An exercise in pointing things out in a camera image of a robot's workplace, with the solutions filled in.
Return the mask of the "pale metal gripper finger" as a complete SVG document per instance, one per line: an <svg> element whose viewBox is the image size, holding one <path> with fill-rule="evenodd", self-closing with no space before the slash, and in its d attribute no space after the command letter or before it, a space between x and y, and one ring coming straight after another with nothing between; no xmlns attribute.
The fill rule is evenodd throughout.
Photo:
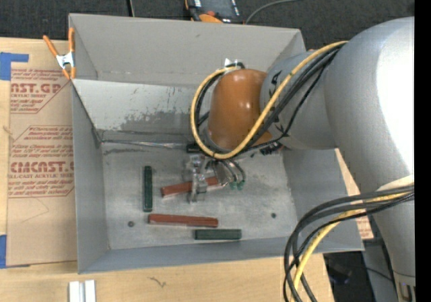
<svg viewBox="0 0 431 302"><path fill-rule="evenodd" d="M198 181L205 178L205 157L202 154L189 154L183 162L183 181L192 181L195 177Z"/></svg>
<svg viewBox="0 0 431 302"><path fill-rule="evenodd" d="M189 203L196 203L204 200L207 193L208 183L203 174L194 174L192 178L191 190L188 193Z"/></svg>

